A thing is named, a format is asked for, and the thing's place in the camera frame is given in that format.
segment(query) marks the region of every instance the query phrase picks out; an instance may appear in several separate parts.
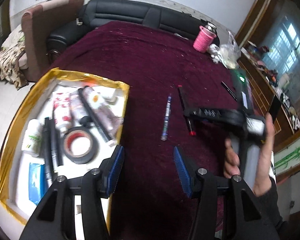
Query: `red and black pen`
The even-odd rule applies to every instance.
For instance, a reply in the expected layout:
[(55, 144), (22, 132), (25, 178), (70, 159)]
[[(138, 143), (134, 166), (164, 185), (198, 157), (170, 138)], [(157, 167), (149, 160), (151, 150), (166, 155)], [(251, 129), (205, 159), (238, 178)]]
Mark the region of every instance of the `red and black pen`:
[[(180, 98), (180, 102), (181, 102), (181, 106), (182, 106), (182, 110), (184, 111), (186, 108), (188, 108), (188, 102), (186, 101), (186, 95), (183, 92), (183, 88), (182, 85), (178, 85), (178, 94), (179, 94), (179, 98)], [(185, 117), (186, 120), (186, 125), (188, 127), (188, 131), (189, 131), (189, 135), (194, 136), (196, 135), (196, 132), (194, 130), (194, 123), (192, 119), (189, 119), (187, 117)]]

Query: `white tile floor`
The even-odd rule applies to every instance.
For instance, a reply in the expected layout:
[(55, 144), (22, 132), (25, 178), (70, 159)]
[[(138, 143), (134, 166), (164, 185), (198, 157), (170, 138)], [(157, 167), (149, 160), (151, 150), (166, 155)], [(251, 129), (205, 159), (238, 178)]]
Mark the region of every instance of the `white tile floor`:
[[(0, 149), (9, 125), (32, 85), (33, 83), (30, 83), (28, 86), (16, 90), (13, 85), (0, 81)], [(11, 240), (19, 239), (24, 227), (1, 204), (0, 226)]]

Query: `brown fabric chair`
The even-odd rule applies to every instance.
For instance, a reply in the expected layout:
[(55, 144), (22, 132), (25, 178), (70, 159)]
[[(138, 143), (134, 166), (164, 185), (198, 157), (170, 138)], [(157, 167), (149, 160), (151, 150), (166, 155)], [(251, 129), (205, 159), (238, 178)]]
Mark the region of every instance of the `brown fabric chair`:
[(56, 28), (75, 20), (84, 0), (48, 0), (24, 13), (21, 20), (25, 33), (28, 81), (36, 82), (49, 69), (46, 39)]

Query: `window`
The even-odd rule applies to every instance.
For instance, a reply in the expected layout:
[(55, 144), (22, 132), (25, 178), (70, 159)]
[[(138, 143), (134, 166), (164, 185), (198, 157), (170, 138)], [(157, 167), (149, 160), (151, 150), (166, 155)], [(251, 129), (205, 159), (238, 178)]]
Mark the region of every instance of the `window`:
[(290, 23), (287, 28), (283, 23), (279, 25), (278, 36), (273, 40), (270, 52), (263, 61), (269, 69), (277, 70), (279, 75), (288, 72), (300, 58), (300, 39)]

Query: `black leather sofa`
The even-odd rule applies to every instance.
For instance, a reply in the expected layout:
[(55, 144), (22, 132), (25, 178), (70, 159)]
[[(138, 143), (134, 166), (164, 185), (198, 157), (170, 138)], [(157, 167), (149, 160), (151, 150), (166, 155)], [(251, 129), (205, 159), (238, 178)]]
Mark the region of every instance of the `black leather sofa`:
[[(78, 15), (78, 21), (82, 22), (82, 25), (78, 25), (77, 21), (69, 22), (51, 32), (47, 38), (47, 49), (51, 62), (85, 34), (110, 21), (141, 24), (170, 33), (178, 33), (191, 40), (195, 40), (197, 37), (199, 26), (207, 23), (190, 14), (130, 0), (90, 0), (82, 6)], [(219, 46), (218, 36), (213, 43)]]

